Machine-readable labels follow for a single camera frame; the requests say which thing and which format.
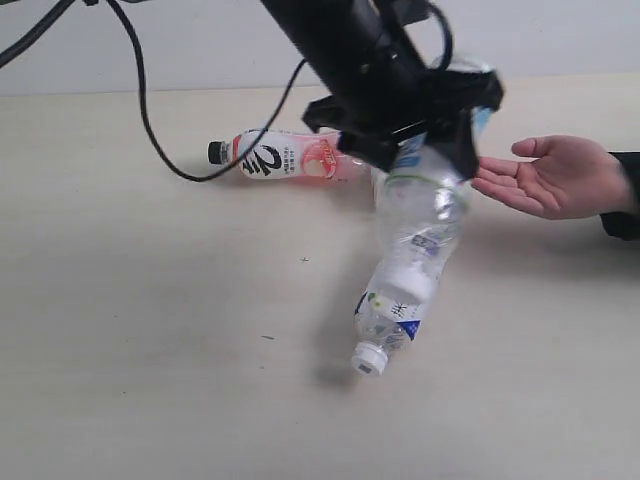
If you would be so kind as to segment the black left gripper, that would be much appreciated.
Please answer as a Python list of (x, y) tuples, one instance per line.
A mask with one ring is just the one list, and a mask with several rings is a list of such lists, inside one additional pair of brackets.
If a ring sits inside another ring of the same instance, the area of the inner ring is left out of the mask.
[(497, 111), (504, 97), (494, 67), (454, 52), (426, 64), (398, 49), (314, 50), (304, 59), (329, 95), (311, 102), (302, 120), (314, 132), (340, 131), (340, 152), (389, 173), (397, 143), (427, 130), (425, 144), (462, 179), (476, 176), (473, 111)]

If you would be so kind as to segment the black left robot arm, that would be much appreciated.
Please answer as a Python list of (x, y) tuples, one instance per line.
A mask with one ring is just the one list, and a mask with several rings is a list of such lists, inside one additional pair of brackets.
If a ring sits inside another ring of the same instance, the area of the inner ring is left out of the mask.
[(267, 1), (266, 10), (329, 91), (302, 117), (339, 132), (338, 149), (385, 172), (420, 136), (459, 175), (476, 175), (472, 122), (500, 108), (491, 66), (454, 51), (449, 22), (430, 1)]

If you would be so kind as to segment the open person's hand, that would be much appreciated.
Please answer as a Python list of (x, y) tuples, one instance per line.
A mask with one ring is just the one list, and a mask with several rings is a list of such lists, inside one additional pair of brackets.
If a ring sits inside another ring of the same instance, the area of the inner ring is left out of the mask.
[(548, 220), (601, 215), (615, 159), (600, 144), (567, 135), (512, 144), (518, 160), (483, 157), (472, 187), (522, 213)]

